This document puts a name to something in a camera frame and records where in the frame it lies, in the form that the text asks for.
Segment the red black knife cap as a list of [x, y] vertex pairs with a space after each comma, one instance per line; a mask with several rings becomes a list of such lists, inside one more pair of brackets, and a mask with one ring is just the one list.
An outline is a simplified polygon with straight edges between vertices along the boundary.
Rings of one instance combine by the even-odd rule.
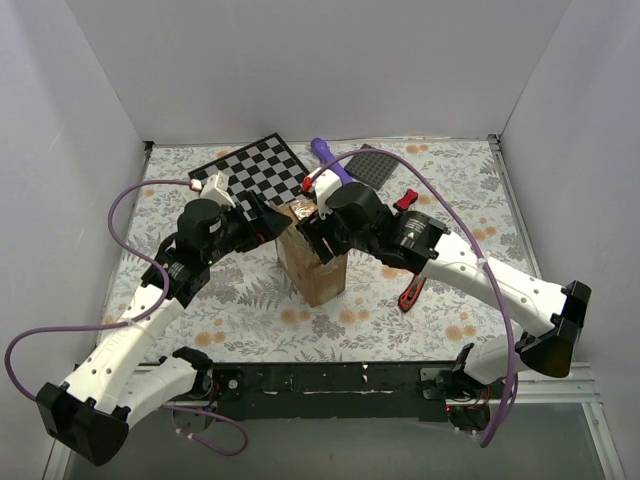
[[398, 212], [406, 212], [416, 203], [418, 198], [419, 194], [415, 190], [407, 189], [404, 195], [393, 204], [393, 207]]

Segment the brown taped cardboard box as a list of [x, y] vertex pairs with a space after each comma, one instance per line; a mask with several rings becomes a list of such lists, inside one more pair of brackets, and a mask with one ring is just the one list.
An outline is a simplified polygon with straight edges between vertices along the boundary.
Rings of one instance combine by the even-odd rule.
[[332, 300], [345, 290], [348, 257], [342, 255], [323, 264], [297, 230], [296, 226], [316, 210], [311, 200], [294, 200], [278, 210], [292, 220], [275, 242], [279, 265], [310, 307]]

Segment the red black utility knife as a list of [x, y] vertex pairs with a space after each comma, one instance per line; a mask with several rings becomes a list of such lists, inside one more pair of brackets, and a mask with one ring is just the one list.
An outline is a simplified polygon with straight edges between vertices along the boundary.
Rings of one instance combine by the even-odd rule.
[[398, 297], [398, 307], [404, 313], [409, 312], [419, 298], [426, 279], [420, 275], [414, 275], [409, 285]]

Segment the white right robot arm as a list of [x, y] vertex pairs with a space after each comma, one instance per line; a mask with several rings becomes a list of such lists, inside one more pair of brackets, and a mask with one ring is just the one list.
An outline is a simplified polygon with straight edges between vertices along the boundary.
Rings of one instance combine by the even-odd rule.
[[354, 249], [386, 266], [446, 283], [492, 307], [506, 305], [517, 325], [514, 339], [496, 338], [463, 353], [452, 373], [460, 395], [475, 397], [505, 376], [510, 353], [518, 371], [530, 369], [552, 378], [569, 374], [591, 296], [587, 285], [573, 281], [561, 286], [494, 258], [482, 260], [442, 222], [415, 210], [394, 213], [360, 183], [338, 188], [322, 212], [297, 228], [324, 263]]

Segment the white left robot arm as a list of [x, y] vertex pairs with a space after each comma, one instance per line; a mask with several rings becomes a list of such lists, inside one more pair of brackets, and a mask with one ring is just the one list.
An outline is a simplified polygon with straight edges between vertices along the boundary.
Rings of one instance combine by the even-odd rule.
[[243, 209], [198, 198], [188, 202], [176, 230], [164, 239], [144, 273], [122, 327], [112, 326], [95, 350], [60, 385], [36, 395], [47, 432], [91, 464], [109, 462], [129, 430], [165, 402], [213, 395], [213, 362], [182, 347], [147, 374], [134, 375], [146, 351], [185, 313], [209, 282], [211, 267], [229, 253], [244, 253], [277, 239], [290, 218], [248, 192], [254, 216]]

